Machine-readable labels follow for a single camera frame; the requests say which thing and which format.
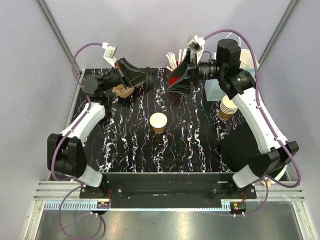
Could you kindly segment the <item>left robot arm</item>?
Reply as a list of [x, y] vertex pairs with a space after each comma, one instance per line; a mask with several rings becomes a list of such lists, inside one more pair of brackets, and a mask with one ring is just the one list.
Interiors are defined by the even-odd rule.
[[52, 133], [47, 139], [47, 168], [56, 181], [76, 181], [90, 188], [97, 198], [108, 193], [107, 178], [87, 163], [83, 144], [93, 128], [109, 115], [113, 96], [108, 90], [119, 85], [135, 88], [145, 85], [147, 90], [154, 86], [150, 67], [138, 68], [124, 57], [103, 75], [87, 75], [80, 86], [88, 102], [78, 117], [60, 133]]

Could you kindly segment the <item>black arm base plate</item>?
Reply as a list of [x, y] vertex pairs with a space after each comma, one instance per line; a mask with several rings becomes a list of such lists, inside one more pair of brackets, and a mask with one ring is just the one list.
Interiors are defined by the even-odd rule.
[[106, 194], [90, 187], [80, 188], [85, 195], [97, 198], [112, 194], [115, 187], [125, 187], [126, 194], [195, 194], [201, 189], [213, 188], [222, 190], [228, 199], [239, 199], [253, 187], [249, 185], [231, 194], [227, 189], [231, 179], [231, 173], [108, 173]]

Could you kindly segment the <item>single paper cup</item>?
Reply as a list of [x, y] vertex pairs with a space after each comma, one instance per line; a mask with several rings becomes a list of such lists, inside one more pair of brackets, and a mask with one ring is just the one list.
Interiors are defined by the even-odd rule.
[[149, 119], [149, 123], [156, 134], [161, 134], [164, 132], [167, 122], [168, 119], [166, 115], [161, 112], [156, 112], [152, 114]]

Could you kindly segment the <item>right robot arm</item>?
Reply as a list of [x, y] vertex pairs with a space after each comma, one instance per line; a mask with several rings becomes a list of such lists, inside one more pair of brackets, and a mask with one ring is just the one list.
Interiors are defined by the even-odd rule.
[[271, 179], [269, 174], [277, 170], [285, 171], [299, 146], [296, 141], [288, 141], [277, 128], [259, 99], [258, 82], [240, 67], [241, 47], [237, 41], [229, 38], [219, 40], [216, 58], [200, 62], [205, 43], [197, 35], [188, 40], [182, 60], [168, 76], [168, 91], [190, 94], [192, 87], [196, 87], [200, 80], [216, 79], [219, 87], [245, 117], [259, 153], [250, 156], [248, 163], [227, 183], [228, 195], [236, 199], [255, 181]]

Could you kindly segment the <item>light blue paper bag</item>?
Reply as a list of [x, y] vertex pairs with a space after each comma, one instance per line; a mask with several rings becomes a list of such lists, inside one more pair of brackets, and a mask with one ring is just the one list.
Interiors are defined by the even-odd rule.
[[216, 79], [205, 80], [204, 84], [208, 101], [221, 101], [225, 95], [232, 99], [256, 87], [250, 70], [241, 66], [242, 53], [236, 40], [224, 38], [218, 41], [215, 58], [210, 59], [216, 63]]

